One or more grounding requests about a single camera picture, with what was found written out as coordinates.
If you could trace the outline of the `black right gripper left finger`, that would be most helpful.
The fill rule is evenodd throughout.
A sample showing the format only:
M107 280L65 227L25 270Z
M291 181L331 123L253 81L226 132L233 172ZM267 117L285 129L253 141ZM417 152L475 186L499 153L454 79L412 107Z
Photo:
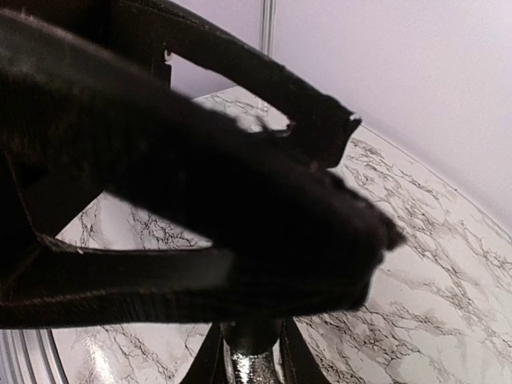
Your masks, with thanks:
M184 384L224 383L223 347L220 325L214 323L184 377Z

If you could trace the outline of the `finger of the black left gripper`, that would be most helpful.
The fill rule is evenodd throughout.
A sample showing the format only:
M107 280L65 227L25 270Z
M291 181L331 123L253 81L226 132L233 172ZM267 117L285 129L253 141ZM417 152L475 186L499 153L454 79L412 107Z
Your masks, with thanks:
M394 221L286 147L290 120L166 50L109 46L110 10L1 12L1 326L228 322L355 310ZM101 192L210 241L96 250L56 238Z
M113 1L110 48L158 78L168 50L228 78L288 117L282 143L325 168L336 167L361 119L283 65L171 1Z

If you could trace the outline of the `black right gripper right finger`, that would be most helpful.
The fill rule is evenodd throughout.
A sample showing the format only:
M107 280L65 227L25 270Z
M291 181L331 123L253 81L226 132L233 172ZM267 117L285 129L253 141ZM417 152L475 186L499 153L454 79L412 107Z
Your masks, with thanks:
M292 318L282 321L279 345L285 383L330 384Z

